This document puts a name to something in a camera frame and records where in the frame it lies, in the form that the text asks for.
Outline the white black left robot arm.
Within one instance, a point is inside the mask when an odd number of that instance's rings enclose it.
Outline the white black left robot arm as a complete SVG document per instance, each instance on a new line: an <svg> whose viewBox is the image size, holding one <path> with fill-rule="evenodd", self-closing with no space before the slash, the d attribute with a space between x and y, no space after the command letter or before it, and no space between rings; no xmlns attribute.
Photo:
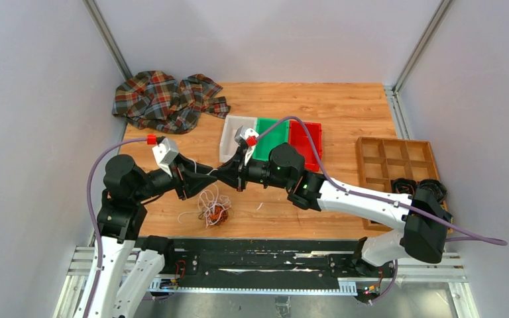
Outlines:
<svg viewBox="0 0 509 318"><path fill-rule="evenodd" d="M124 274L147 214L145 205L170 191L180 199L191 198L215 181L212 167L195 164L181 154L163 157L159 169L151 172L127 154L109 159L101 208L91 213L95 250L75 316L132 317L154 277L181 268L174 241L152 235L141 244L129 274Z"/></svg>

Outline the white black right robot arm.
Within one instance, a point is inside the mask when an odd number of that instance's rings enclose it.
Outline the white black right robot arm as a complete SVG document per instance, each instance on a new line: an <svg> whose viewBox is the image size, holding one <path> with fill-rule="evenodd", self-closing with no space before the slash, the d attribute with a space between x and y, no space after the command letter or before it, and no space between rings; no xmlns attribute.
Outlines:
<svg viewBox="0 0 509 318"><path fill-rule="evenodd" d="M213 175L237 191L249 182L281 188L300 209L343 212L388 226L388 233L359 240L352 265L361 276L400 258L441 262L450 215L426 189L409 195L344 184L307 170L304 157L286 142L273 148L266 161L248 159L247 147L241 145Z"/></svg>

